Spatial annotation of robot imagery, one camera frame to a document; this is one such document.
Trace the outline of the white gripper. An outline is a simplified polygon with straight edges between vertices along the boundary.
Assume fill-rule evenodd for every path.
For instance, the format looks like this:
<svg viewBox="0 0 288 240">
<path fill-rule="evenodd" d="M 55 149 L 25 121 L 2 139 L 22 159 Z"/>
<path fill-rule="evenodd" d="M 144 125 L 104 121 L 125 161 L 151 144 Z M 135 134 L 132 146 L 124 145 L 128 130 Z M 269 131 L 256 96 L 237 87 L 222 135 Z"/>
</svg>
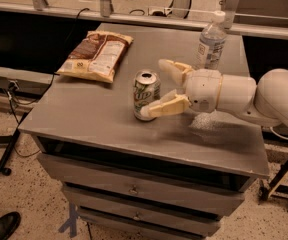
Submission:
<svg viewBox="0 0 288 240">
<path fill-rule="evenodd" d="M 190 106 L 196 112 L 211 113 L 216 109 L 222 80 L 219 71 L 208 69 L 192 71 L 190 65 L 168 59 L 160 59 L 158 65 L 176 84 L 183 84 L 186 79 L 185 94 L 188 97 L 172 90 L 159 100 L 143 106 L 140 110 L 142 116 L 157 118 L 177 115 L 185 112 Z"/>
</svg>

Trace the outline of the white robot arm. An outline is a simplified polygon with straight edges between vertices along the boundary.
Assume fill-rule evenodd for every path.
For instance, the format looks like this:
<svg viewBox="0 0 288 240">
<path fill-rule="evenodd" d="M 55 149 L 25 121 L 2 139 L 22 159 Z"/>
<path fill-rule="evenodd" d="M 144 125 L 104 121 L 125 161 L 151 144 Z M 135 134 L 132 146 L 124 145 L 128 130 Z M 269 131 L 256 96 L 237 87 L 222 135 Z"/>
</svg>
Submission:
<svg viewBox="0 0 288 240">
<path fill-rule="evenodd" d="M 223 74 L 213 69 L 195 70 L 185 63 L 161 59 L 162 71 L 184 89 L 173 90 L 141 108 L 148 118 L 181 114 L 187 109 L 221 111 L 265 127 L 288 127 L 288 70 L 273 69 L 258 81 L 248 76 Z"/>
</svg>

